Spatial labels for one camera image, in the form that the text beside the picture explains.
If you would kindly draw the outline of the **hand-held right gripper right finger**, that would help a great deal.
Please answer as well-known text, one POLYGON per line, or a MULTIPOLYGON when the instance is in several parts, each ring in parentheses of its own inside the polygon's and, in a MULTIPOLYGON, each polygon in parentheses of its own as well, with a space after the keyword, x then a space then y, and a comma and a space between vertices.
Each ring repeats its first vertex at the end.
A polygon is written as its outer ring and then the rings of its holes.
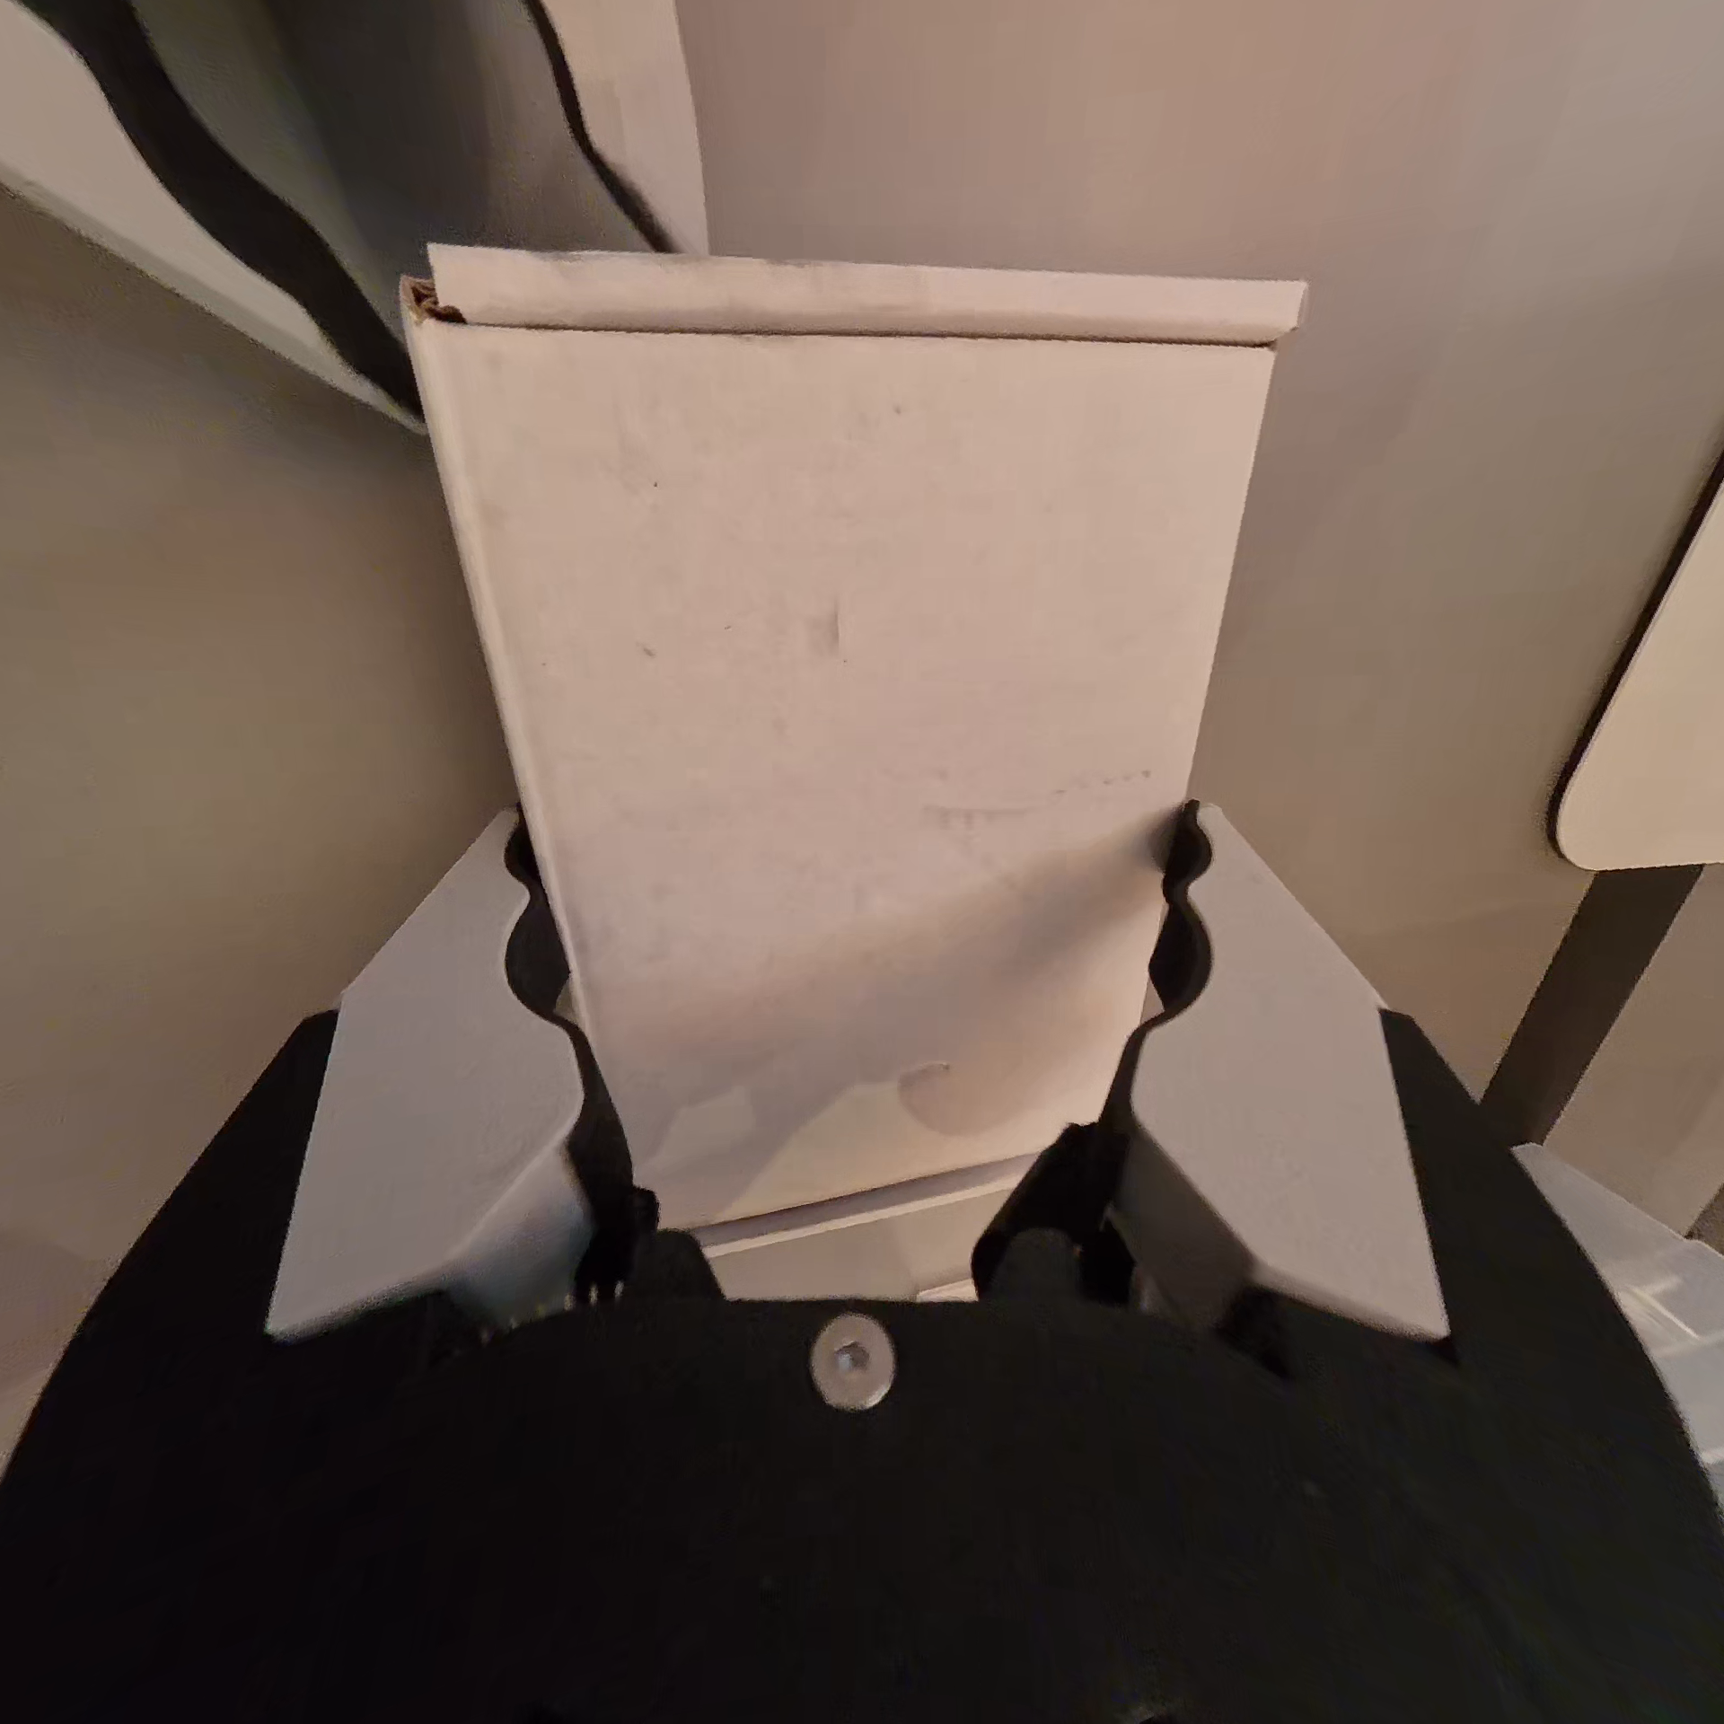
POLYGON ((1133 1267, 1194 1328, 1274 1296, 1443 1340, 1378 992, 1210 803, 1181 811, 1163 888, 1162 1008, 1108 1102, 1133 1267))

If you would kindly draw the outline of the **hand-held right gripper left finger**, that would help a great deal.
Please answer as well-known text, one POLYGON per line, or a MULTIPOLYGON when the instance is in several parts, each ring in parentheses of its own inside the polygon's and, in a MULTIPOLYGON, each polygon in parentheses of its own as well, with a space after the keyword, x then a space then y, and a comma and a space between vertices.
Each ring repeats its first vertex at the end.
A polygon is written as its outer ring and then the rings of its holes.
POLYGON ((339 998, 270 1336, 428 1296, 515 1326, 623 1278, 633 1164, 569 989, 503 811, 339 998))

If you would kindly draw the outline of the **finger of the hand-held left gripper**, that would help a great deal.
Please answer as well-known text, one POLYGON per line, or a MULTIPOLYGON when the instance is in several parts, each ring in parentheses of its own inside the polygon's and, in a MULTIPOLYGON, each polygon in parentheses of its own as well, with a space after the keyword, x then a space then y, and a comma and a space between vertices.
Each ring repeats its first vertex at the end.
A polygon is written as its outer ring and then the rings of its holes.
POLYGON ((3 187, 343 396, 418 425, 399 336, 208 133, 131 4, 3 4, 3 187))
POLYGON ((538 6, 577 147, 640 240, 704 255, 698 124, 673 2, 538 6))

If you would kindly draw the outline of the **clear plastic container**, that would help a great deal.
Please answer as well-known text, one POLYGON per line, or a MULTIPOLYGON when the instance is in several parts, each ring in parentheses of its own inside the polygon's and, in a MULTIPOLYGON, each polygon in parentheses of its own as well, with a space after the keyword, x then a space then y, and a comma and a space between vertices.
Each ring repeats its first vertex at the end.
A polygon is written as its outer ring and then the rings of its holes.
POLYGON ((1540 1195, 1606 1282, 1721 1494, 1721 1257, 1536 1145, 1515 1149, 1540 1195))

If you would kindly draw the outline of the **white cardboard box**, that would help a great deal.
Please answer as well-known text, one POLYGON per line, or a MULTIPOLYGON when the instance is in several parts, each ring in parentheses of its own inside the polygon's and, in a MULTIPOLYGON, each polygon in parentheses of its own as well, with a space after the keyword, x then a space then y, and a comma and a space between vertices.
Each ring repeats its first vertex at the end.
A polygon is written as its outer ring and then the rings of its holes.
POLYGON ((403 280, 575 1018, 671 1228, 1096 1116, 1306 301, 447 243, 403 280))

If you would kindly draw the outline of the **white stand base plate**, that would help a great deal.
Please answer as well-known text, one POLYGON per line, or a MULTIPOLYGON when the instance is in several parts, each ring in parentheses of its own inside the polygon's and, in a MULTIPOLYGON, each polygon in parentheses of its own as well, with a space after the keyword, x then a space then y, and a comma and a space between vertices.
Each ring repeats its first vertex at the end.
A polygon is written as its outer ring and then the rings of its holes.
POLYGON ((1721 492, 1712 492, 1555 803, 1590 873, 1721 861, 1721 492))

